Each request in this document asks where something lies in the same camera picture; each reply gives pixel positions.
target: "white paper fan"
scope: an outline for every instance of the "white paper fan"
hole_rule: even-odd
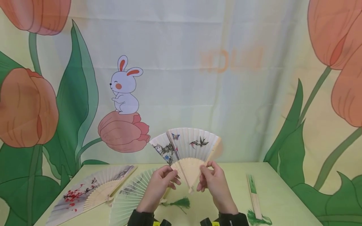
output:
[[[155,170],[144,171],[122,187],[113,201],[109,215],[109,226],[124,226],[127,224],[133,210],[141,202]]]
[[[46,226],[57,226],[113,199],[115,191],[137,166],[110,166],[91,174],[68,192],[52,210]]]
[[[222,153],[221,138],[202,129],[175,128],[150,140],[150,144],[193,192],[200,166]]]

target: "sleeve cuff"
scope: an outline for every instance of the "sleeve cuff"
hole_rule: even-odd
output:
[[[153,225],[153,213],[137,212],[133,210],[130,219],[128,220],[128,226],[152,226]]]
[[[233,225],[249,225],[247,216],[243,213],[238,213],[236,215],[219,213],[219,221],[220,225],[230,225],[230,221]]]

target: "white rabbit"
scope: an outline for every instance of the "white rabbit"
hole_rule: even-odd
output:
[[[134,77],[141,76],[143,70],[141,68],[130,68],[124,71],[128,63],[125,55],[118,60],[118,72],[112,75],[111,83],[109,84],[115,98],[114,106],[120,115],[133,114],[138,111],[138,100],[131,94],[136,89],[136,79]]]

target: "tulip petal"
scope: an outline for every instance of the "tulip petal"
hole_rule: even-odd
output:
[[[0,7],[20,30],[56,35],[68,18],[71,0],[0,0]]]
[[[40,35],[60,33],[67,21],[70,5],[70,0],[34,1],[34,8],[39,11],[34,12],[34,23],[31,30]]]
[[[39,119],[41,123],[41,136],[38,144],[45,144],[54,136],[58,124],[59,113],[56,106],[56,96],[51,84],[37,77],[30,77],[37,86],[40,94]]]
[[[146,141],[139,141],[139,140],[133,140],[132,142],[128,144],[123,145],[110,145],[107,144],[108,147],[112,148],[113,150],[121,153],[132,153],[132,152],[138,152],[146,146]]]
[[[9,146],[32,147],[39,137],[40,96],[26,69],[16,68],[0,92],[0,138]]]
[[[139,141],[144,140],[147,143],[150,141],[151,136],[147,134],[141,134],[141,136],[138,138]]]
[[[341,56],[332,66],[333,69],[341,70],[346,65],[354,52],[362,45],[362,14],[360,14],[350,28],[343,46]]]
[[[125,121],[109,123],[100,132],[101,139],[110,145],[128,144],[141,136],[141,130]]]
[[[350,125],[362,127],[362,47],[346,63],[332,90],[334,111]]]
[[[0,8],[20,30],[29,30],[33,24],[34,6],[30,0],[0,0]]]
[[[362,0],[310,0],[309,34],[315,54],[322,63],[333,69],[343,68],[357,49],[348,49],[345,45],[351,48],[360,45],[350,43],[357,33],[348,33],[361,12]]]
[[[141,130],[141,134],[147,134],[150,130],[150,127],[143,122],[134,123],[134,125]]]
[[[140,121],[141,121],[141,116],[136,112],[134,117],[133,117],[132,124],[139,123]]]
[[[100,134],[100,131],[102,130],[102,128],[104,128],[106,125],[108,125],[109,123],[114,122],[114,121],[126,121],[129,123],[133,123],[134,118],[137,115],[139,115],[137,112],[133,113],[133,114],[129,114],[129,115],[120,115],[118,112],[112,111],[111,113],[106,115],[99,123],[98,134]]]

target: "paper fan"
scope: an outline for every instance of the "paper fan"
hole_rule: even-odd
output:
[[[175,128],[150,140],[150,144],[193,192],[200,166],[222,153],[221,138],[202,129]]]
[[[113,199],[115,191],[137,166],[111,166],[91,174],[68,192],[52,210],[46,226],[57,226]]]
[[[109,215],[109,226],[124,226],[127,224],[133,210],[141,202],[155,170],[144,171],[122,187],[113,201]]]

